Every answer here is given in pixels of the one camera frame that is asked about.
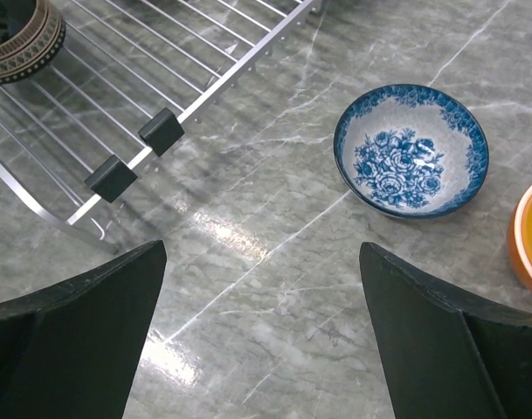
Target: marble vein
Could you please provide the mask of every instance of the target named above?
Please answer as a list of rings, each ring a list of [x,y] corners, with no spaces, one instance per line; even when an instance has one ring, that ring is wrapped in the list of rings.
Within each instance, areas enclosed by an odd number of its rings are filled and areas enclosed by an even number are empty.
[[[456,52],[452,57],[442,65],[439,70],[437,71],[436,76],[434,76],[434,79],[431,80],[429,83],[429,86],[432,86],[432,84],[436,81],[436,79],[440,76],[440,74],[473,42],[474,39],[476,39],[483,31],[493,22],[493,20],[501,14],[503,10],[507,8],[507,6],[512,3],[513,0],[507,0],[491,17],[477,30],[473,33],[471,37],[467,40],[467,42]]]
[[[176,339],[182,332],[184,332],[188,327],[192,326],[198,319],[199,317],[205,313],[211,306],[213,306],[213,304],[219,300],[221,297],[223,297],[227,292],[229,292],[230,290],[232,290],[235,286],[237,286],[238,284],[240,284],[242,281],[245,280],[245,278],[250,275],[258,266],[260,266],[261,264],[263,264],[265,261],[267,261],[267,259],[269,259],[273,254],[275,254],[279,249],[281,249],[285,244],[291,242],[292,240],[294,240],[297,236],[299,236],[302,231],[306,230],[307,228],[309,228],[312,224],[314,224],[316,221],[318,221],[320,218],[322,218],[323,216],[325,216],[326,214],[328,214],[334,207],[337,206],[337,204],[339,204],[341,201],[343,201],[343,199],[345,199],[345,197],[349,194],[350,191],[346,192],[345,194],[343,194],[342,196],[340,196],[334,203],[332,203],[329,207],[327,207],[323,212],[321,212],[320,214],[318,214],[317,216],[315,216],[311,221],[309,221],[307,224],[305,224],[304,227],[302,227],[300,230],[296,231],[294,234],[292,234],[291,236],[289,236],[285,241],[283,241],[282,243],[278,244],[277,247],[275,247],[273,250],[269,251],[265,257],[263,257],[262,259],[260,259],[260,261],[255,264],[252,268],[250,268],[247,272],[245,272],[244,275],[242,275],[239,279],[237,279],[235,282],[233,282],[232,284],[230,284],[229,286],[227,286],[223,291],[221,291],[212,301],[210,301],[209,303],[207,303],[207,305],[202,309],[200,310],[199,313],[197,313],[194,317],[192,317],[190,320],[188,320],[182,327],[180,327],[176,332],[174,332],[173,334],[171,334],[166,340],[165,340],[165,343],[166,342],[171,342],[172,340]]]

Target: metal dish rack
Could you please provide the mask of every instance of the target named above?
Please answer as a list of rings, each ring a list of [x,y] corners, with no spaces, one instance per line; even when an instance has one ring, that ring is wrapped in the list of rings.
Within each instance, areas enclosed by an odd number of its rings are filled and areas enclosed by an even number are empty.
[[[0,86],[0,178],[52,226],[117,252],[94,211],[321,7],[321,0],[67,1],[66,46],[54,62]],[[33,193],[40,176],[53,188],[42,183]],[[108,187],[114,196],[104,197]]]

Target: marble floor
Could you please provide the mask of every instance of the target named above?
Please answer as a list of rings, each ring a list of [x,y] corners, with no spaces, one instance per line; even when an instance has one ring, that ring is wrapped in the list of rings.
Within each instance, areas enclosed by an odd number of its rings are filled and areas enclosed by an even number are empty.
[[[341,112],[397,82],[443,89],[487,134],[487,181],[453,215],[388,219],[337,172]],[[328,0],[105,215],[123,249],[159,238],[169,254],[125,417],[393,418],[361,242],[532,312],[504,244],[531,183],[532,0]],[[45,225],[0,181],[0,301],[108,259]]]

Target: floral pattern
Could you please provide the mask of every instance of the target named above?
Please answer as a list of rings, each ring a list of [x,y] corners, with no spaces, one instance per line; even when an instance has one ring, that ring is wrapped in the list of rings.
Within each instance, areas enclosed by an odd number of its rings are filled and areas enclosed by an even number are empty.
[[[428,138],[415,139],[410,128],[382,131],[355,148],[355,182],[366,184],[375,202],[401,208],[422,208],[439,192],[444,168]]]
[[[399,105],[404,105],[410,108],[415,108],[418,106],[438,106],[440,108],[440,115],[442,119],[446,122],[446,125],[451,130],[469,137],[472,142],[466,151],[466,171],[469,175],[469,183],[467,187],[461,190],[448,203],[445,203],[440,208],[422,214],[419,213],[420,216],[438,216],[452,212],[467,201],[469,201],[471,198],[473,198],[479,191],[481,185],[485,181],[485,177],[487,176],[488,147],[485,135],[483,134],[483,131],[477,120],[457,100],[451,98],[445,93],[426,86],[391,85],[380,87],[363,95],[345,111],[339,121],[335,132],[334,153],[338,166],[342,171],[343,177],[346,178],[349,184],[352,182],[352,179],[349,178],[349,175],[343,173],[342,170],[343,147],[345,144],[347,132],[349,130],[349,124],[352,120],[356,118],[362,118],[364,115],[372,113],[374,109],[376,109],[380,104],[384,103],[386,100],[394,100]],[[390,170],[391,168],[391,173],[388,173],[388,175],[394,175],[401,182],[397,183],[395,179],[390,180],[390,178],[385,181],[386,183],[384,185],[385,187],[387,187],[387,189],[383,189],[386,190],[386,192],[383,193],[383,196],[391,196],[391,198],[389,198],[388,202],[386,202],[382,198],[376,199],[378,201],[385,202],[386,204],[390,201],[394,203],[397,202],[397,198],[395,197],[396,194],[391,191],[392,188],[401,186],[403,183],[403,178],[399,175],[402,172],[398,172],[398,168],[400,168],[400,170],[404,169],[404,167],[408,164],[407,158],[405,158],[405,160],[401,160],[401,155],[397,156],[397,153],[399,153],[400,148],[391,148],[391,150],[389,151],[391,152],[393,150],[394,159],[396,159],[396,161],[399,160],[399,166],[397,168],[393,165],[388,166],[386,168],[385,166],[380,166],[373,163],[372,159],[376,159],[375,152],[377,150],[377,147],[384,147],[386,141],[394,141],[393,143],[389,144],[395,145],[397,139],[402,139],[404,132],[395,132],[394,134],[392,134],[393,136],[397,137],[393,138],[393,140],[391,138],[388,138],[389,135],[390,132],[378,133],[374,136],[373,139],[370,139],[370,143],[378,144],[377,146],[365,148],[364,150],[356,150],[356,152],[359,153],[356,158],[360,158],[361,161],[364,161],[363,165],[361,166],[361,174],[357,176],[356,181],[358,181],[358,178],[361,177],[361,179],[363,179],[361,182],[367,182],[365,177],[367,176],[367,174],[376,173],[377,176],[381,176],[381,169],[385,171],[386,169]],[[422,184],[420,183],[419,187],[422,190],[431,191],[433,188],[437,188],[437,184],[439,185],[439,182],[439,176],[430,176],[426,178],[426,182]],[[432,196],[431,193],[424,193],[422,196],[419,194],[415,195],[414,192],[408,188],[403,189],[403,192],[404,195],[400,196],[397,205],[407,204],[408,206],[412,206],[413,208],[423,207],[425,205],[425,200]]]

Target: patterned ceramic pot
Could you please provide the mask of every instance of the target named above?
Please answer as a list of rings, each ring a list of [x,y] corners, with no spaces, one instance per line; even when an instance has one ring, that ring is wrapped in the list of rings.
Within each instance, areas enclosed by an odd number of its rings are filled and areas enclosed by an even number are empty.
[[[65,37],[64,18],[48,0],[0,0],[0,85],[49,65]]]
[[[507,232],[507,247],[516,276],[532,291],[532,186],[512,214]]]
[[[489,152],[481,126],[457,100],[425,86],[364,94],[337,124],[335,162],[349,187],[388,216],[449,214],[479,192]]]

